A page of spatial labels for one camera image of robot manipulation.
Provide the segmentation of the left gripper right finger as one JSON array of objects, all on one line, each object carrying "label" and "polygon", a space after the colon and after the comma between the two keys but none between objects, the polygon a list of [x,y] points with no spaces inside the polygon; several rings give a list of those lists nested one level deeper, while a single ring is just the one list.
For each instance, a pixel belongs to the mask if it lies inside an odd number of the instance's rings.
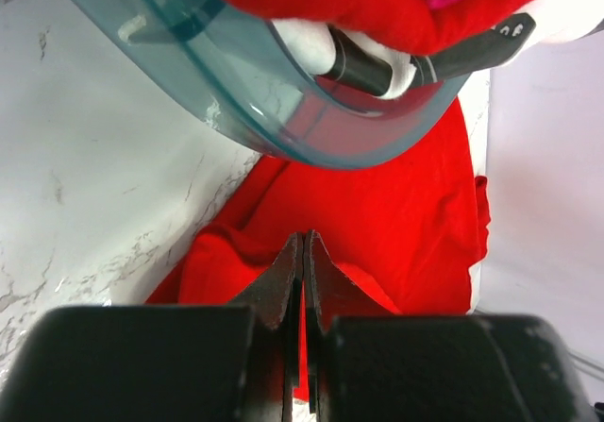
[{"label": "left gripper right finger", "polygon": [[384,317],[378,304],[331,259],[321,235],[307,232],[303,252],[306,331],[326,335],[338,317]]}]

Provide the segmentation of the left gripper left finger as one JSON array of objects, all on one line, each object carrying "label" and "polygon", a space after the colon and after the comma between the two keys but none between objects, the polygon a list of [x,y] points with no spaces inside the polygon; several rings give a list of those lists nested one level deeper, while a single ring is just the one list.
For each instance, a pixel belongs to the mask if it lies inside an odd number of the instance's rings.
[{"label": "left gripper left finger", "polygon": [[303,235],[291,235],[270,266],[228,304],[251,307],[266,328],[277,330],[286,318],[300,274],[302,250]]}]

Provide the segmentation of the red t shirt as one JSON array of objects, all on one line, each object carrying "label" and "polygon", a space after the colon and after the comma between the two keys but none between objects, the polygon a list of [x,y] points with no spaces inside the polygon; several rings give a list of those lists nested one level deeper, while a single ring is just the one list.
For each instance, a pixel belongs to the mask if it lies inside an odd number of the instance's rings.
[{"label": "red t shirt", "polygon": [[490,219],[487,180],[474,173],[454,102],[412,149],[370,169],[260,159],[149,300],[224,304],[292,234],[314,230],[344,274],[389,312],[461,315]]}]

